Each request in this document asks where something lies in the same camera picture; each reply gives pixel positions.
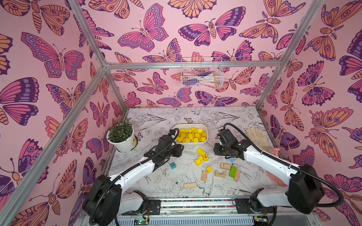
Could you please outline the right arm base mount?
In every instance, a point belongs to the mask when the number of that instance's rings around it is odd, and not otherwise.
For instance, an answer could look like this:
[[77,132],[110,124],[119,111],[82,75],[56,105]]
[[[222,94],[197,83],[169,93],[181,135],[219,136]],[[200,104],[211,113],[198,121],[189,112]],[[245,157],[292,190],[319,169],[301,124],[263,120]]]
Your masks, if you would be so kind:
[[238,214],[263,215],[274,213],[274,207],[264,207],[258,200],[250,198],[235,198],[232,204],[236,207]]

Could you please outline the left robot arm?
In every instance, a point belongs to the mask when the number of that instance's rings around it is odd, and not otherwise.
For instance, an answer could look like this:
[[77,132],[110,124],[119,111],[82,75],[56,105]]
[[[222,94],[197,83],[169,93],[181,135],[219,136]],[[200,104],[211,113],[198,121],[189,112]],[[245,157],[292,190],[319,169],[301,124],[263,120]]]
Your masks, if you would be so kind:
[[180,129],[170,130],[135,165],[110,177],[100,175],[96,178],[82,206],[89,216],[90,226],[109,225],[119,214],[121,206],[125,207],[125,212],[145,211],[143,205],[148,199],[143,193],[135,191],[129,197],[124,193],[141,178],[165,165],[171,157],[181,157],[184,146],[176,143],[179,135]]

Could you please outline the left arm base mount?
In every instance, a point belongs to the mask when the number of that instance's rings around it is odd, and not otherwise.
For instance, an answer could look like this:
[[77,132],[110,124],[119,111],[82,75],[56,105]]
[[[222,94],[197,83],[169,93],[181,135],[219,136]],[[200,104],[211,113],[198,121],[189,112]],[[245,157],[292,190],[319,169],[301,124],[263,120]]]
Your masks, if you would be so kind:
[[139,209],[134,211],[134,215],[160,215],[161,200],[143,201]]

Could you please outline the yellow cube red cross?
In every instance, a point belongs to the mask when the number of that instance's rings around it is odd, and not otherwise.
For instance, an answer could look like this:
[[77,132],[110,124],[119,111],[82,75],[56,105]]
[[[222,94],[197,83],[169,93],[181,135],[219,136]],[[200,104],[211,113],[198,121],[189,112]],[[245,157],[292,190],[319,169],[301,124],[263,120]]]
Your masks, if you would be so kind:
[[207,162],[209,160],[208,155],[203,156],[203,161]]

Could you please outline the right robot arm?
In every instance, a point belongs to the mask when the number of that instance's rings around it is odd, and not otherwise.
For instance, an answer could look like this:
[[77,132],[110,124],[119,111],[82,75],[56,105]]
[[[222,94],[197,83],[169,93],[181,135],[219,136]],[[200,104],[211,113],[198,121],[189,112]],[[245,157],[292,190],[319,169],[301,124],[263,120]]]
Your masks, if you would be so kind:
[[288,206],[310,214],[315,207],[338,207],[343,203],[342,193],[331,182],[320,178],[312,166],[290,163],[260,149],[234,124],[224,124],[217,137],[220,142],[214,145],[215,155],[253,163],[287,185],[286,191],[261,189],[255,194],[260,205]]

